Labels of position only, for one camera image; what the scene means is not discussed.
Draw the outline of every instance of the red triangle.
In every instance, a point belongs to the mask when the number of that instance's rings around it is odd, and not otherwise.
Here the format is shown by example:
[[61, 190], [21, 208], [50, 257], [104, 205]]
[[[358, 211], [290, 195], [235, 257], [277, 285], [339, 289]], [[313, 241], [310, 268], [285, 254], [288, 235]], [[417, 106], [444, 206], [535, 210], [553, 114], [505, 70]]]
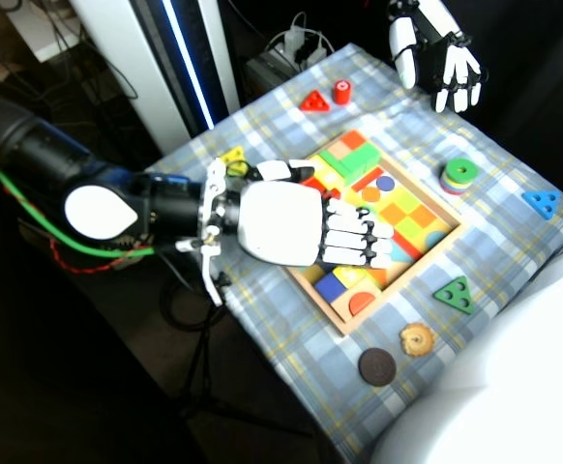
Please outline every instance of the red triangle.
[[317, 90], [312, 91], [299, 106], [302, 111], [329, 111], [329, 103]]

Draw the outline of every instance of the green triangle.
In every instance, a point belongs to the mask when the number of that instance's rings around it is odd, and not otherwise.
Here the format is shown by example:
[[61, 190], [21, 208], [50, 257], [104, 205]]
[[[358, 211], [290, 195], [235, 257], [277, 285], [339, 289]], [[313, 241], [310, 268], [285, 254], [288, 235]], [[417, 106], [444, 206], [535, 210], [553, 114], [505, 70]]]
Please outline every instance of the green triangle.
[[475, 311], [471, 294], [468, 291], [468, 282], [464, 275], [449, 282], [434, 293], [433, 296], [440, 302], [465, 312], [466, 314], [472, 314]]

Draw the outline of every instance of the tablecloth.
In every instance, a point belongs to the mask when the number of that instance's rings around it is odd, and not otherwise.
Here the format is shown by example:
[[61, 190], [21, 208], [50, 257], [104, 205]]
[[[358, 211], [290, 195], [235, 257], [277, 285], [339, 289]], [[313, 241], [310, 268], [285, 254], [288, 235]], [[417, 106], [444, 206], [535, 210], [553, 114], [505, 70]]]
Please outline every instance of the tablecloth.
[[[335, 81], [349, 79], [352, 102], [326, 113], [298, 105], [313, 89], [331, 101]], [[348, 45], [283, 86], [226, 118], [151, 170], [203, 179], [214, 157], [242, 145], [250, 163], [304, 158], [331, 139], [358, 129], [400, 161], [471, 224], [447, 252], [413, 278], [349, 336], [341, 336], [284, 268], [259, 262], [234, 238], [223, 240], [216, 268], [233, 284], [227, 306], [350, 462], [369, 459], [379, 434], [563, 247], [563, 194], [544, 220], [521, 198], [527, 190], [555, 189], [450, 111], [436, 114], [419, 90], [406, 91], [394, 71]], [[438, 184], [444, 163], [463, 156], [480, 175], [461, 197]], [[477, 310], [466, 315], [432, 293], [467, 276]], [[437, 334], [433, 352], [413, 359], [400, 348], [400, 330], [423, 322]], [[393, 355], [395, 381], [365, 383], [357, 361], [379, 347]]]

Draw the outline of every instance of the blue light strip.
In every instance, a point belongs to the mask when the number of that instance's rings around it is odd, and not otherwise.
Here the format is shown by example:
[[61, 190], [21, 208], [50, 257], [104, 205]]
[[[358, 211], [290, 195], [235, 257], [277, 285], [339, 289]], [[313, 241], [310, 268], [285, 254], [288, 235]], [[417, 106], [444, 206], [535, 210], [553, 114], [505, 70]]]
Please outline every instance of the blue light strip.
[[213, 123], [213, 118], [211, 118], [211, 113], [208, 110], [208, 105], [206, 104], [206, 99], [202, 93], [202, 88], [200, 87], [200, 82], [197, 80], [197, 74], [195, 73], [195, 68], [193, 67], [192, 57], [187, 50], [187, 44], [185, 43], [185, 38], [183, 37], [183, 31], [181, 31], [181, 26], [178, 24], [178, 17], [174, 11], [174, 6], [171, 0], [163, 0], [163, 8], [165, 9], [165, 14], [167, 19], [169, 19], [169, 25], [174, 33], [174, 38], [176, 39], [176, 44], [181, 51], [181, 56], [187, 67], [187, 73], [192, 81], [193, 89], [195, 90], [195, 95], [200, 103], [200, 108], [202, 109], [202, 114], [206, 120], [206, 125], [208, 129], [212, 129], [215, 124]]

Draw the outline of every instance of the purple circle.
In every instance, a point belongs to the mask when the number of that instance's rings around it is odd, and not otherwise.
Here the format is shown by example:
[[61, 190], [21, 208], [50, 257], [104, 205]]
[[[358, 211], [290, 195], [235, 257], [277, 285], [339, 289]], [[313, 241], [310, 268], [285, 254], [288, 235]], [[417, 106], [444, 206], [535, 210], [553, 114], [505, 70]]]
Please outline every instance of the purple circle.
[[389, 176], [380, 176], [376, 181], [376, 186], [382, 191], [391, 191], [396, 186], [396, 183]]

